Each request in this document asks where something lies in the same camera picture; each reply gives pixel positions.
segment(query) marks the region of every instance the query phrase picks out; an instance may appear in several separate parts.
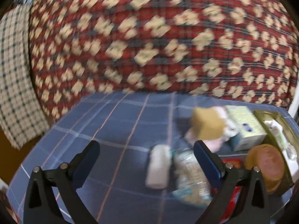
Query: floral pattern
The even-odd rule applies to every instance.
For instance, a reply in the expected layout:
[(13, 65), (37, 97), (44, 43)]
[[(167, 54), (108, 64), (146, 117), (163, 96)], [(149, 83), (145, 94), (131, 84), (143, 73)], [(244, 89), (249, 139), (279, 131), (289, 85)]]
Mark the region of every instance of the floral pattern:
[(29, 30), (36, 92), (56, 119), (113, 91), (287, 108), (298, 37), (279, 0), (33, 0)]

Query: wooden floor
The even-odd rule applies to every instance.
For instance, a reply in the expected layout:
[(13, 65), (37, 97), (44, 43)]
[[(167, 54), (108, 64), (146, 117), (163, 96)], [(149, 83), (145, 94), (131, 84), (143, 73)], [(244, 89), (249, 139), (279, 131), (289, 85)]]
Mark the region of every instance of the wooden floor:
[(10, 183), (15, 172), (40, 137), (26, 143), (21, 150), (13, 148), (0, 128), (0, 179)]

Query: plastic bag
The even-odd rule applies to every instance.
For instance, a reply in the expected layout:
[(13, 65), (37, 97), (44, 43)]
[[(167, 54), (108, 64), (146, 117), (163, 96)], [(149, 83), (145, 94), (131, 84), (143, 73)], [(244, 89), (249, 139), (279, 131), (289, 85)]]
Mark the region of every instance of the plastic bag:
[(207, 207), (211, 200), (210, 185), (192, 150), (173, 153), (177, 190), (173, 195), (180, 201), (197, 207)]

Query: silver bolt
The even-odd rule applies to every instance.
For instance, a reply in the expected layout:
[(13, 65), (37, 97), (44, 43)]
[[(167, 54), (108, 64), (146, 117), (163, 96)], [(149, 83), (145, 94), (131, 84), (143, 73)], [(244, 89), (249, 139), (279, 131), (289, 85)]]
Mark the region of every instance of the silver bolt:
[(40, 167), (39, 167), (39, 166), (36, 166), (36, 167), (33, 169), (33, 172), (34, 172), (34, 173), (37, 173), (39, 170), (40, 170)]
[(66, 162), (60, 164), (61, 169), (66, 169), (68, 167), (68, 164)]
[(233, 164), (231, 162), (227, 162), (225, 164), (225, 166), (228, 168), (228, 169), (232, 169), (233, 168)]
[(257, 173), (261, 170), (259, 166), (254, 166), (253, 170), (256, 171)]

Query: olive green tray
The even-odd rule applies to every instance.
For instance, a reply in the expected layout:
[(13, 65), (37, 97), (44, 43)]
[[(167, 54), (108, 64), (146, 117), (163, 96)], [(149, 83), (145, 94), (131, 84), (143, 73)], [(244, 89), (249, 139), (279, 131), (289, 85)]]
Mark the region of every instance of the olive green tray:
[[(255, 117), (258, 119), (260, 124), (267, 132), (267, 136), (265, 137), (262, 144), (271, 144), (281, 152), (275, 137), (269, 131), (268, 127), (264, 124), (265, 120), (274, 119), (283, 127), (283, 133), (286, 136), (287, 140), (290, 142), (290, 144), (292, 144), (296, 148), (296, 151), (299, 152), (299, 139), (296, 133), (294, 132), (294, 130), (292, 129), (292, 127), (288, 124), (286, 119), (281, 114), (277, 112), (266, 111), (266, 110), (254, 110), (253, 114), (255, 115)], [(285, 193), (294, 184), (292, 181), (292, 177), (288, 165), (284, 158), (283, 160), (285, 165), (285, 171), (284, 171), (284, 176), (281, 180), (281, 184), (279, 185), (277, 191), (275, 192), (275, 194), (278, 195), (282, 195), (283, 193)]]

